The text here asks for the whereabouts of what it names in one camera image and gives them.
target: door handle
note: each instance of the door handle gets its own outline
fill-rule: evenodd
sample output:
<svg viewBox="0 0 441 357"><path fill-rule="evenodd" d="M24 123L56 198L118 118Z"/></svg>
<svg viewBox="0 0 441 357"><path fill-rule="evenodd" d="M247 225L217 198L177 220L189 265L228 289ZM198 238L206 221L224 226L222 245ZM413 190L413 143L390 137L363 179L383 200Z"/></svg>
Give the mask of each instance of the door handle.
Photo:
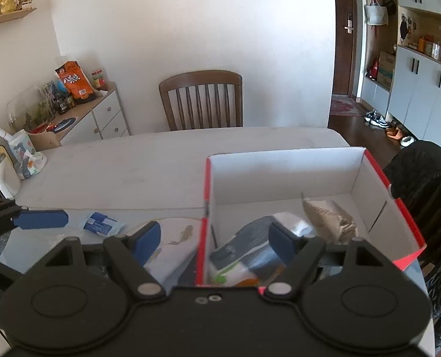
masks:
<svg viewBox="0 0 441 357"><path fill-rule="evenodd" d="M354 27L353 27L353 20L350 14L347 15L347 26L344 27L344 29L347 29L347 32L349 34L353 33Z"/></svg>

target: white appliance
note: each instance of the white appliance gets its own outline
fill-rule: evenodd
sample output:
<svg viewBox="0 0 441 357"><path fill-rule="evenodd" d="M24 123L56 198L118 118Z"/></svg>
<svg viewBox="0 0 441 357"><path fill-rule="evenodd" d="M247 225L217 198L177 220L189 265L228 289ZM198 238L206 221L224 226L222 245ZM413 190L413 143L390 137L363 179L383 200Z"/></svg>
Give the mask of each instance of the white appliance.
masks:
<svg viewBox="0 0 441 357"><path fill-rule="evenodd" d="M5 198L14 199L21 189L21 180L12 163L6 160L6 154L0 154L0 191Z"/></svg>

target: wooden floor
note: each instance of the wooden floor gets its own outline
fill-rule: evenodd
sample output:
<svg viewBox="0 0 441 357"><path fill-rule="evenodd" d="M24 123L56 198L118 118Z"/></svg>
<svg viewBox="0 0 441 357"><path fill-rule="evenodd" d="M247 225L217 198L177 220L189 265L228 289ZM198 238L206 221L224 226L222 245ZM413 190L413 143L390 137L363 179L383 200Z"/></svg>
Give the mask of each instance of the wooden floor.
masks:
<svg viewBox="0 0 441 357"><path fill-rule="evenodd" d="M388 138L383 129L367 125L360 116L330 115L328 128L340 133L351 146L367 148L382 168L401 149L398 141Z"/></svg>

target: cable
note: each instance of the cable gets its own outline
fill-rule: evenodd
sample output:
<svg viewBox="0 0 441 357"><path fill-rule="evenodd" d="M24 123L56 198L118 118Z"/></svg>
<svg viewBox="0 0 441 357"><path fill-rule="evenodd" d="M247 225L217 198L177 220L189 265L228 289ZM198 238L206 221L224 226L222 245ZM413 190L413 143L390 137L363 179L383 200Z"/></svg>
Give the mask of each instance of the cable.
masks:
<svg viewBox="0 0 441 357"><path fill-rule="evenodd" d="M1 329L0 329L0 335L2 335L3 338L5 339L5 341L7 342L7 344L8 344L9 346L11 346L10 342L7 340L6 335L3 333L3 331L2 331Z"/></svg>

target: slipper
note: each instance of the slipper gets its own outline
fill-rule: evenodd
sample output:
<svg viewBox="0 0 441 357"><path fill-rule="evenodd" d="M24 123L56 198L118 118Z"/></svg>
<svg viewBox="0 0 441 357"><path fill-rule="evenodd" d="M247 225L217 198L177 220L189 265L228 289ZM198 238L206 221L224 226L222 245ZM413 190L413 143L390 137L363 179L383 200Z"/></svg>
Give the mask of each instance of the slipper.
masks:
<svg viewBox="0 0 441 357"><path fill-rule="evenodd" d="M388 137L395 137L398 132L399 132L399 129L395 129L395 130L391 130L391 131L386 131L385 133L387 134Z"/></svg>
<svg viewBox="0 0 441 357"><path fill-rule="evenodd" d="M400 141L400 144L402 146L409 146L409 145L411 145L414 142L415 142L414 137L409 136L409 137L402 138L402 140Z"/></svg>
<svg viewBox="0 0 441 357"><path fill-rule="evenodd" d="M404 132L401 129L398 129L397 133L395 135L391 136L391 135L388 134L388 137L392 138L392 139L395 139L396 141L400 141L402 138L405 137L405 134L404 134Z"/></svg>

